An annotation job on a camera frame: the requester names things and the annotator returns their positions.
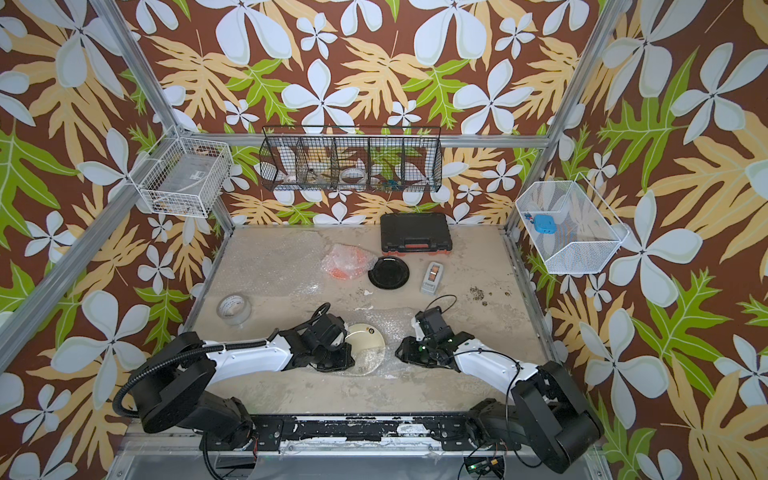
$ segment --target black wire basket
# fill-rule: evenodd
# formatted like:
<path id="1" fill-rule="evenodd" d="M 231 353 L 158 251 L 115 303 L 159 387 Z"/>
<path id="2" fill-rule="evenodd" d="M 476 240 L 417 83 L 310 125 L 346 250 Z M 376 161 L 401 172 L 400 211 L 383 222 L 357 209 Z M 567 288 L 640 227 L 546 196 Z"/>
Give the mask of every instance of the black wire basket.
<path id="1" fill-rule="evenodd" d="M 296 128 L 264 127 L 259 155 L 264 187 L 357 191 L 424 191 L 426 188 L 437 191 L 440 188 L 439 127 L 355 129 L 355 134 L 305 134 Z"/>

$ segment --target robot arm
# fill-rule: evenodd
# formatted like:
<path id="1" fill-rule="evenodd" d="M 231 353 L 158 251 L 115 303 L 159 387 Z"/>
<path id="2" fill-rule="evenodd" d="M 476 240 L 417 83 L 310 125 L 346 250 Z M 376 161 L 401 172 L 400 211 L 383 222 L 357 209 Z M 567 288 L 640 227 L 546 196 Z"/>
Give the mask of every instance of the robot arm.
<path id="1" fill-rule="evenodd" d="M 113 401 L 116 413 L 141 419 L 147 433 L 172 426 L 207 432 L 222 449 L 244 447 L 253 420 L 238 399 L 205 389 L 211 383 L 253 372 L 312 366 L 320 372 L 354 365 L 343 321 L 324 304 L 305 323 L 275 330 L 266 339 L 236 343 L 202 341 L 182 333 L 136 372 Z M 509 449 L 530 445 L 542 462 L 562 473 L 603 434 L 594 411 L 565 369 L 519 362 L 495 352 L 466 332 L 454 334 L 439 307 L 419 312 L 396 356 L 427 368 L 449 368 L 476 376 L 511 398 L 512 407 L 485 400 L 467 413 L 475 445 L 503 441 Z M 131 392 L 137 411 L 122 406 Z"/>
<path id="2" fill-rule="evenodd" d="M 239 399 L 222 399 L 205 389 L 211 383 L 253 372 L 279 372 L 312 366 L 333 372 L 355 365 L 344 342 L 344 322 L 323 304 L 305 323 L 275 330 L 269 338 L 244 342 L 202 341 L 185 332 L 139 367 L 114 397 L 118 415 L 141 419 L 146 433 L 172 426 L 209 432 L 230 449 L 246 445 L 253 422 Z M 126 410 L 128 392 L 137 412 Z"/>
<path id="3" fill-rule="evenodd" d="M 519 362 L 467 332 L 454 334 L 439 307 L 417 313 L 412 325 L 415 336 L 403 339 L 397 358 L 476 376 L 508 396 L 507 402 L 511 398 L 512 406 L 486 399 L 469 411 L 475 445 L 530 445 L 543 464 L 562 473 L 603 435 L 597 414 L 563 366 Z"/>

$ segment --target black plate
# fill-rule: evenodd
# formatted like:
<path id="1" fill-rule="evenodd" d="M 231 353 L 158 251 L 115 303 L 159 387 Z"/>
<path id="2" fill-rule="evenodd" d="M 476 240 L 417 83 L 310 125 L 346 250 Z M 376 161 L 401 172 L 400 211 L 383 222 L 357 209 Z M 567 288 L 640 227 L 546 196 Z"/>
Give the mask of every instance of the black plate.
<path id="1" fill-rule="evenodd" d="M 384 290 L 394 290 L 405 285 L 411 276 L 408 265 L 397 257 L 379 257 L 376 265 L 368 272 L 368 278 L 374 286 Z"/>

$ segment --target wire basket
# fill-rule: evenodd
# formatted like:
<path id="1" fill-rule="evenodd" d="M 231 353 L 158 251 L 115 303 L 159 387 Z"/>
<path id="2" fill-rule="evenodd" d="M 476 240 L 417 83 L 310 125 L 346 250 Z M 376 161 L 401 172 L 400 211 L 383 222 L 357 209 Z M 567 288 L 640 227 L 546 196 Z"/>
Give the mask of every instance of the wire basket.
<path id="1" fill-rule="evenodd" d="M 278 129 L 263 129 L 259 169 L 269 190 L 437 191 L 442 183 L 439 128 L 429 135 L 406 135 L 403 127 L 340 135 L 273 133 Z"/>
<path id="2" fill-rule="evenodd" d="M 171 138 L 150 156 L 155 165 L 136 188 L 156 214 L 208 218 L 230 176 L 232 152 L 223 142 Z"/>
<path id="3" fill-rule="evenodd" d="M 587 184 L 591 195 L 576 181 L 534 182 L 515 201 L 531 242 L 550 274 L 600 273 L 630 233 L 597 190 Z M 614 226 L 600 209 L 613 214 Z M 533 224 L 537 216 L 551 217 L 554 233 L 537 231 Z"/>

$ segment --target floral wallpaper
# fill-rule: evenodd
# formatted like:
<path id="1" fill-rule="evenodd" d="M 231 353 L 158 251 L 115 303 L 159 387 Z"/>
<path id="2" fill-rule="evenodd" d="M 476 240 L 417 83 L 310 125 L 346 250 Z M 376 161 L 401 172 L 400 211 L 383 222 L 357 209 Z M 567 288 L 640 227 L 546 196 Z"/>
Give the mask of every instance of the floral wallpaper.
<path id="1" fill-rule="evenodd" d="M 635 2 L 544 175 L 586 175 L 630 239 L 554 276 L 515 229 L 614 478 L 768 475 L 767 19 L 764 0 Z"/>
<path id="2" fill-rule="evenodd" d="M 161 130 L 86 0 L 0 0 L 0 328 L 122 188 Z M 0 477 L 99 479 L 110 398 L 177 335 L 220 241 L 138 204 L 0 376 Z"/>
<path id="3" fill-rule="evenodd" d="M 545 134 L 603 6 L 595 0 L 119 4 L 179 122 L 191 131 L 231 134 L 260 133 L 265 125 L 318 134 L 322 124 L 346 127 L 329 129 L 337 133 L 362 125 L 382 133 L 398 126 L 423 134 L 435 127 L 443 134 Z M 501 224 L 538 152 L 448 149 L 438 192 L 270 192 L 261 187 L 257 147 L 233 149 L 237 165 L 225 184 L 225 203 L 240 224 L 376 223 L 395 211 Z"/>
<path id="4" fill-rule="evenodd" d="M 193 131 L 417 124 L 536 134 L 604 1 L 119 3 Z"/>

